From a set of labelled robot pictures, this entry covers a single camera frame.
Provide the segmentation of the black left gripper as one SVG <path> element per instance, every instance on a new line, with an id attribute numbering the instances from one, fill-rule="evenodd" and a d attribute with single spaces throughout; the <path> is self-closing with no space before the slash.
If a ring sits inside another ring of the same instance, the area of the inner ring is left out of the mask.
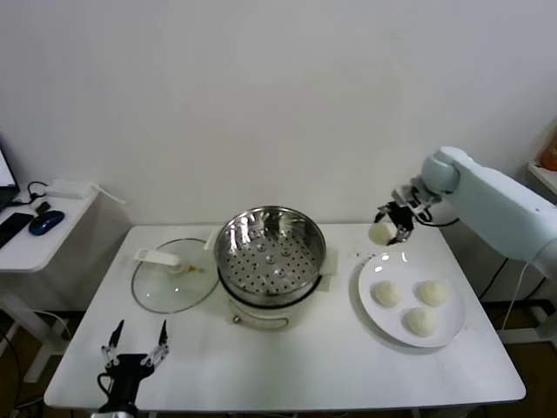
<path id="1" fill-rule="evenodd" d="M 166 320 L 164 320 L 158 344 L 148 355 L 117 355 L 117 344 L 123 327 L 124 320 L 121 320 L 111 333 L 108 344 L 101 346 L 106 373 L 111 378 L 111 389 L 108 395 L 111 403 L 134 403 L 141 381 L 151 376 L 152 369 L 157 368 L 170 352 Z"/>

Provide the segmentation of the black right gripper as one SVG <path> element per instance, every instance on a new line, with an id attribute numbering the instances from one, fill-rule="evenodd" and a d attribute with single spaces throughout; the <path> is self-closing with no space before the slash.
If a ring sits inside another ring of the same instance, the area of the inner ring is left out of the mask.
<path id="1" fill-rule="evenodd" d="M 385 216 L 388 216 L 397 227 L 393 236 L 387 241 L 387 245 L 392 246 L 407 242 L 414 229 L 413 212 L 407 206 L 399 206 L 397 203 L 388 202 L 378 208 L 374 222 L 379 223 Z"/>

